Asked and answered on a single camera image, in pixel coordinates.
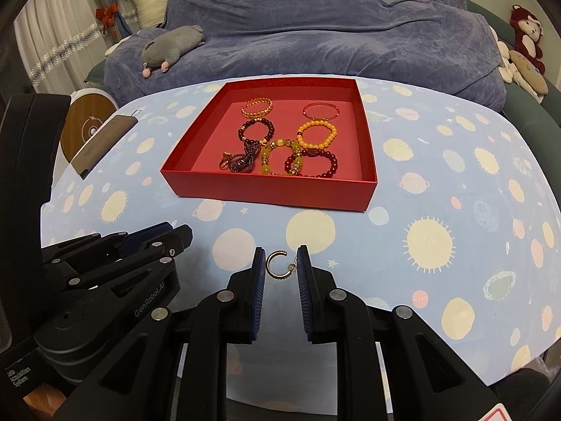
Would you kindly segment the gold thin bangle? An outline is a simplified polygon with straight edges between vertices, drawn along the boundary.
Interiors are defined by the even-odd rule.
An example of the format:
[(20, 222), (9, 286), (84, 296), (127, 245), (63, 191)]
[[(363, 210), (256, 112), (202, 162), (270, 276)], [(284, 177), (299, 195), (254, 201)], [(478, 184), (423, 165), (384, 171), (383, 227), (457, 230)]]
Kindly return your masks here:
[(309, 120), (331, 121), (340, 115), (339, 107), (334, 103), (315, 102), (309, 103), (302, 109), (302, 115)]

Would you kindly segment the blue planet print tablecloth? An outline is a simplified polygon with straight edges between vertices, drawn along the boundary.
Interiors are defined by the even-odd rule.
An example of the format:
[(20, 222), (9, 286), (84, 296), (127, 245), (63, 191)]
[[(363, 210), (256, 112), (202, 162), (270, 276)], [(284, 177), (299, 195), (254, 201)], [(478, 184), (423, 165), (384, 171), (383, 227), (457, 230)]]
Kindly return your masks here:
[(363, 212), (177, 196), (160, 169), (221, 84), (128, 103), (137, 125), (81, 178), (68, 169), (42, 211), (43, 244), (133, 232), (167, 221), (192, 228), (176, 260), (176, 310), (247, 267), (257, 247), (300, 246), (367, 304), (414, 308), (486, 383), (560, 337), (560, 210), (530, 139), (513, 119), (450, 95), (364, 79), (358, 89), (378, 165)]

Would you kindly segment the brown leather phone case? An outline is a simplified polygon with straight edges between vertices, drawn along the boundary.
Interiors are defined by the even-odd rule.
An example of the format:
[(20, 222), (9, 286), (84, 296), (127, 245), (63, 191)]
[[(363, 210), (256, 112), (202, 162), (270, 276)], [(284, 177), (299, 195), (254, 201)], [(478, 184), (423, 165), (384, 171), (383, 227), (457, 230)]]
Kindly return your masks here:
[(108, 118), (78, 150), (70, 165), (81, 179), (87, 178), (98, 162), (116, 146), (138, 119), (133, 115), (115, 114)]

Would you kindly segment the green sofa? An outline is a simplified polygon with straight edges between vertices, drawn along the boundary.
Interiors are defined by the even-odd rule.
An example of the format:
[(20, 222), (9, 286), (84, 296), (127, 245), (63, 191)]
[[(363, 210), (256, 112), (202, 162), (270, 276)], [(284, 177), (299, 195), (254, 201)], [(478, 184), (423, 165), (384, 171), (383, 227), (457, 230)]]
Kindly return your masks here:
[[(471, 0), (467, 1), (468, 11), (479, 13), (494, 28), (500, 40), (513, 47), (513, 27), (487, 9)], [(498, 111), (498, 103), (492, 103), (490, 90), (487, 98), (482, 98), (488, 80), (480, 80), (462, 90), (458, 97), (482, 103)], [(542, 103), (530, 97), (520, 86), (504, 85), (506, 101), (501, 113), (519, 131), (537, 159), (553, 195), (560, 207), (560, 91), (546, 79), (549, 94)]]

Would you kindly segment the beige cookie plush pillow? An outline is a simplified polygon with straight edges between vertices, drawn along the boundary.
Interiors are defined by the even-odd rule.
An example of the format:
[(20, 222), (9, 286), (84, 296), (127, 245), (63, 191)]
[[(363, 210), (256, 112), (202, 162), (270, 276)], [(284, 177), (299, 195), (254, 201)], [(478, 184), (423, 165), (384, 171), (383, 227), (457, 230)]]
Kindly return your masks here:
[(510, 58), (522, 78), (538, 95), (547, 95), (549, 88), (541, 72), (518, 51), (510, 51)]

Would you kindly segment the round wooden white device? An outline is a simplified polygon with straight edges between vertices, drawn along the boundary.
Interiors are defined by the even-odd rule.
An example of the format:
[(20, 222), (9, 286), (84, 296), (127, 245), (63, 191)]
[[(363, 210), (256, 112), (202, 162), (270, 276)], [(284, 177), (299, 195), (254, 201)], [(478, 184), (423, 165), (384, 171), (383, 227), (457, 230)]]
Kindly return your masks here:
[(60, 137), (58, 165), (66, 167), (116, 109), (115, 100), (100, 88), (85, 87), (74, 91)]

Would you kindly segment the purple garnet bead strand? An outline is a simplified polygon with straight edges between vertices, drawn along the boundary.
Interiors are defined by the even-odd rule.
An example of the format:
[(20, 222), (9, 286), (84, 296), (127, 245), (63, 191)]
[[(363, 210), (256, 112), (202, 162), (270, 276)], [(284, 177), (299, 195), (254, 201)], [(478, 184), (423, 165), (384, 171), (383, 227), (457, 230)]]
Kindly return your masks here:
[(243, 153), (225, 155), (227, 168), (234, 173), (248, 174), (254, 170), (256, 158), (261, 152), (262, 144), (257, 140), (243, 142)]

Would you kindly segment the grey mouse plush toy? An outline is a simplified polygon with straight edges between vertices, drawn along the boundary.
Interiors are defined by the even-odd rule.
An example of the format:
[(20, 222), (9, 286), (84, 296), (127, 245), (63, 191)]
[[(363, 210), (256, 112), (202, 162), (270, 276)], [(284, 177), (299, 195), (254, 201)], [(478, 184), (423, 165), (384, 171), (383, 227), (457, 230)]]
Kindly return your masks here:
[(183, 55), (203, 44), (200, 26), (182, 26), (158, 36), (143, 47), (143, 78), (147, 79), (155, 69), (166, 73)]

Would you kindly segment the red bow curtain tie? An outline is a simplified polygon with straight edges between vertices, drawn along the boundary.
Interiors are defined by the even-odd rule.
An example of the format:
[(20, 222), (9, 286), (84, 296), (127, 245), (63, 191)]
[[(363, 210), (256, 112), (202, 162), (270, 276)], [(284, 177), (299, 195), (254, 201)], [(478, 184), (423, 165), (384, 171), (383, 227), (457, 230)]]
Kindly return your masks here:
[(107, 7), (97, 8), (95, 11), (96, 19), (101, 23), (104, 34), (109, 34), (114, 39), (118, 38), (116, 19), (118, 7), (115, 3), (110, 3)]

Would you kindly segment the red monkey plush toy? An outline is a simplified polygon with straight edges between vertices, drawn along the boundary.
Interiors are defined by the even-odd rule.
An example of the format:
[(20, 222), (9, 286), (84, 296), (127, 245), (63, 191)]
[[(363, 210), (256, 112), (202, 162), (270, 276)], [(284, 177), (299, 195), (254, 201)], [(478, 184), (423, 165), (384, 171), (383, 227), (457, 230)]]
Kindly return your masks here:
[(527, 9), (513, 5), (510, 24), (515, 32), (515, 50), (523, 54), (544, 75), (545, 65), (541, 61), (543, 51), (539, 47), (543, 36), (541, 22)]

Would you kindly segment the red cardboard box tray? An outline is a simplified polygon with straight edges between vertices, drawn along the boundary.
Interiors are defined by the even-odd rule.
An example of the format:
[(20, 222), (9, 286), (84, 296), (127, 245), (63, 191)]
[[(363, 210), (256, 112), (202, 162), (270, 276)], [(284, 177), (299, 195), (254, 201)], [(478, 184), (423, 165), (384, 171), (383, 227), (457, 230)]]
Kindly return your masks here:
[[(306, 119), (309, 103), (339, 107), (331, 121)], [(251, 173), (225, 155), (243, 153), (238, 130), (250, 119), (275, 126)], [(246, 137), (267, 128), (250, 126)], [(229, 82), (195, 118), (161, 172), (179, 197), (363, 212), (378, 185), (371, 135), (354, 79), (274, 77)]]

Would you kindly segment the blue-grey velvet blanket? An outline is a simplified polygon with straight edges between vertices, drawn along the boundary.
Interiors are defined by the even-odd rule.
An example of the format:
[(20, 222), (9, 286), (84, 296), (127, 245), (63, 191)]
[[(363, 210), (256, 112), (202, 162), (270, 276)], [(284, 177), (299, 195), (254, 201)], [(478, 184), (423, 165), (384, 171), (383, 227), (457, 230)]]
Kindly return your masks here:
[[(167, 72), (142, 74), (143, 47), (183, 26), (204, 42)], [(335, 74), (383, 79), (500, 110), (502, 58), (486, 19), (466, 0), (169, 0), (108, 56), (104, 87), (119, 105), (219, 79)]]

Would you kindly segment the small gold hoop earring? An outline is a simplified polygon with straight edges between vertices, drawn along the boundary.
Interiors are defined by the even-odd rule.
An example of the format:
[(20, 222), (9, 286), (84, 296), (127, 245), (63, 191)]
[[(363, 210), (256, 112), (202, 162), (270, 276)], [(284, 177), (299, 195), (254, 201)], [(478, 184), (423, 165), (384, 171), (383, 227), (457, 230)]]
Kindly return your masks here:
[(295, 261), (290, 262), (287, 264), (286, 270), (283, 273), (276, 273), (271, 268), (271, 263), (273, 260), (279, 258), (280, 256), (288, 256), (288, 253), (285, 250), (276, 250), (268, 255), (268, 257), (265, 260), (266, 273), (268, 276), (271, 276), (272, 279), (276, 279), (276, 280), (289, 279), (289, 277), (296, 272), (297, 263)]

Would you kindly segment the white curtain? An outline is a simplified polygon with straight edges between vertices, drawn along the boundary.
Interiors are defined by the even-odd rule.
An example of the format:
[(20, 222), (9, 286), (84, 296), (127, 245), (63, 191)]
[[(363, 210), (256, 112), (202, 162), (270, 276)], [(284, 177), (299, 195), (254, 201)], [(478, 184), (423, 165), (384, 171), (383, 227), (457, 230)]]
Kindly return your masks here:
[(94, 0), (28, 0), (14, 20), (23, 65), (35, 91), (71, 94), (104, 60), (110, 39)]

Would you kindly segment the dark bead bracelet gold charm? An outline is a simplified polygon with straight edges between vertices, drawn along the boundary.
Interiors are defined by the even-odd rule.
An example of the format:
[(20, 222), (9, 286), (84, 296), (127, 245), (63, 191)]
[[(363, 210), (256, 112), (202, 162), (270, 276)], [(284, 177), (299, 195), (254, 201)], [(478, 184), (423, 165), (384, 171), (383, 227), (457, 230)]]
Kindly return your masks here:
[(273, 123), (266, 118), (256, 118), (248, 120), (238, 130), (238, 136), (242, 142), (253, 142), (253, 139), (246, 137), (245, 133), (246, 130), (250, 128), (250, 126), (254, 126), (257, 123), (261, 123), (267, 128), (266, 134), (262, 138), (257, 139), (257, 142), (263, 146), (272, 140), (275, 134), (275, 126), (273, 125)]

